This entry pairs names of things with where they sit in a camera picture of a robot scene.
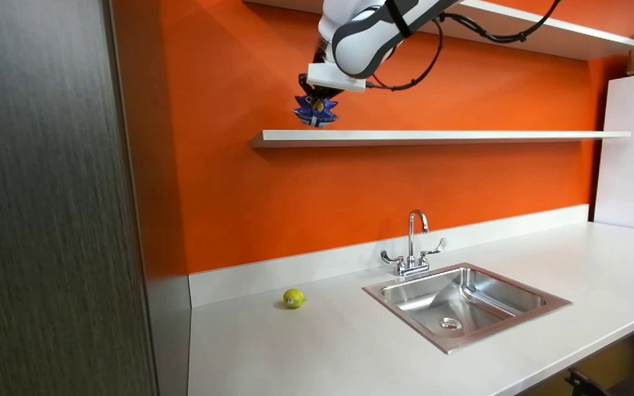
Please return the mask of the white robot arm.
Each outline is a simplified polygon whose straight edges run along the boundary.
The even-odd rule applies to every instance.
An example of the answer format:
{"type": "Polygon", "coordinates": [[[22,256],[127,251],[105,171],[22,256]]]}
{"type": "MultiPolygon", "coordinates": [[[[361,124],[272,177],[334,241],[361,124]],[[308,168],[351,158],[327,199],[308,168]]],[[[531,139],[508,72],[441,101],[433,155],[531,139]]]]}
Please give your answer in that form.
{"type": "Polygon", "coordinates": [[[304,101],[317,104],[343,90],[363,90],[385,58],[425,23],[459,0],[323,0],[320,43],[299,76],[304,101]]]}

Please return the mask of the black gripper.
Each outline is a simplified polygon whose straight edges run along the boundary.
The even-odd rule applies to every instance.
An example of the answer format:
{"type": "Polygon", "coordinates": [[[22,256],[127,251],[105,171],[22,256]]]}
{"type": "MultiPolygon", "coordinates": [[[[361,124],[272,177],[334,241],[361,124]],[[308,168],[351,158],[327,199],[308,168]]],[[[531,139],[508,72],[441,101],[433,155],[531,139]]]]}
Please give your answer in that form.
{"type": "Polygon", "coordinates": [[[308,82],[308,76],[307,72],[299,72],[298,76],[298,82],[304,90],[307,97],[315,99],[315,101],[323,101],[323,99],[334,99],[342,90],[337,88],[327,88],[327,87],[312,87],[308,82]]]}

